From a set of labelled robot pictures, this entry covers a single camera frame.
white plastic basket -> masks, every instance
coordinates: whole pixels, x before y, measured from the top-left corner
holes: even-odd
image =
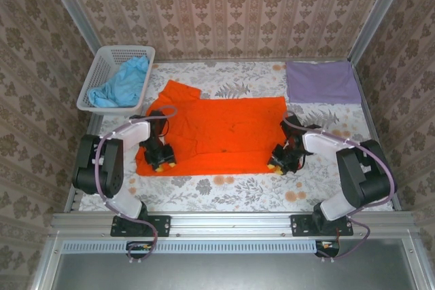
[[[99,48],[95,55],[89,73],[83,83],[79,98],[77,99],[77,108],[84,111],[91,111],[97,115],[137,115],[142,112],[143,98],[150,80],[152,63],[156,51],[153,47],[147,46],[104,46]],[[134,107],[115,107],[115,108],[97,108],[90,104],[88,90],[105,83],[112,78],[120,68],[123,62],[132,57],[146,56],[149,62],[145,82],[143,83],[141,97]]]

floral tablecloth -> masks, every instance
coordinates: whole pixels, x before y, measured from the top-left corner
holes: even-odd
[[[357,141],[369,138],[361,105],[290,104],[286,94],[284,62],[193,62],[154,64],[144,108],[157,98],[169,79],[200,88],[202,98],[256,98],[285,96],[288,109],[304,125],[318,124]],[[127,117],[105,116],[101,134]],[[307,157],[295,175],[205,175],[141,177],[135,173],[137,147],[124,154],[124,185],[150,211],[311,211],[313,205],[340,189],[338,168],[325,158]],[[391,211],[392,205],[374,208]],[[84,195],[81,211],[104,211],[98,196]]]

folded purple towel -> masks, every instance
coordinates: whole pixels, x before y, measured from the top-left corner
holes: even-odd
[[[292,103],[361,103],[350,62],[287,62],[287,95]]]

wall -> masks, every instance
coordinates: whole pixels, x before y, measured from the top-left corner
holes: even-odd
[[[157,59],[346,57],[375,0],[78,0],[101,44]]]
[[[60,0],[0,0],[0,289],[26,289],[63,210],[92,62]]]
[[[435,261],[435,0],[394,0],[357,70],[405,210]]]

orange cloth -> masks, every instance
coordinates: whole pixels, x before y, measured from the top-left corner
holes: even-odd
[[[143,176],[222,175],[269,173],[268,159],[284,140],[279,126],[286,111],[285,99],[238,98],[200,100],[201,91],[170,80],[151,110],[174,105],[165,141],[177,165],[156,173],[146,163],[144,149],[136,154],[137,174]],[[163,110],[170,114],[170,109]]]

